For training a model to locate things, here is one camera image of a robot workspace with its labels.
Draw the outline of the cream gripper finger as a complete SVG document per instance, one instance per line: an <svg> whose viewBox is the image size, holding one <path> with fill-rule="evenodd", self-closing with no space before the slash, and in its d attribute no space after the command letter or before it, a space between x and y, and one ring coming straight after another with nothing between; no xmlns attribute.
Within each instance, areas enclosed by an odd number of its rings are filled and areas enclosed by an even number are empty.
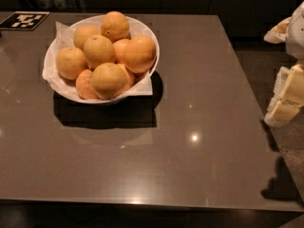
<svg viewBox="0 0 304 228"><path fill-rule="evenodd" d="M285 43L287 27L289 26L290 21L291 18L288 17L279 22L264 35L264 40L272 44Z"/></svg>
<svg viewBox="0 0 304 228"><path fill-rule="evenodd" d="M264 122L272 127L289 123L304 107L304 66L282 67L276 75L274 96Z"/></svg>

